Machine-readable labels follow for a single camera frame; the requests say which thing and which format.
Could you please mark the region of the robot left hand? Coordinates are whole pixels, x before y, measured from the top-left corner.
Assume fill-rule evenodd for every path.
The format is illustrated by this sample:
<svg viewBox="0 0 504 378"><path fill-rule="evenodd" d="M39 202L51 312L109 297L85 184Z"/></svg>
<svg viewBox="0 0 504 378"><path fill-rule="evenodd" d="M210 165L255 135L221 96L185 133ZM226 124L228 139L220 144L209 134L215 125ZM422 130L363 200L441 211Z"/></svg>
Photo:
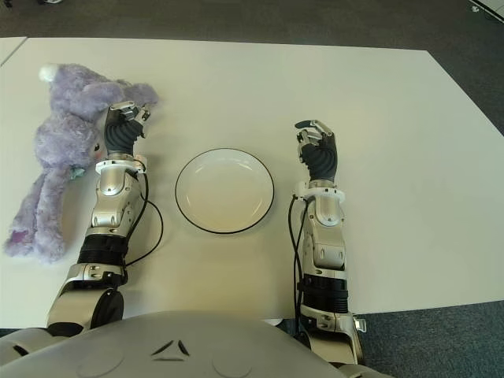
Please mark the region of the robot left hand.
<svg viewBox="0 0 504 378"><path fill-rule="evenodd" d="M144 138L150 118L150 104L137 106L133 101L112 104L106 114L104 141L108 158L133 156L138 137Z"/></svg>

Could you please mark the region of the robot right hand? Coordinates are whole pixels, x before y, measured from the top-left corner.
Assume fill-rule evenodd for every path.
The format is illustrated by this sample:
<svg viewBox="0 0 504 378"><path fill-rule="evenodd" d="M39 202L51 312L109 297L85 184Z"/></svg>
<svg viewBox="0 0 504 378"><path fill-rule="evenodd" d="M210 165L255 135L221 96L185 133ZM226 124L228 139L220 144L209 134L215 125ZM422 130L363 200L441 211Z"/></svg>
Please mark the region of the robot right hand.
<svg viewBox="0 0 504 378"><path fill-rule="evenodd" d="M302 120L295 128L298 157L307 167L310 180L334 182L338 166L334 132L320 120Z"/></svg>

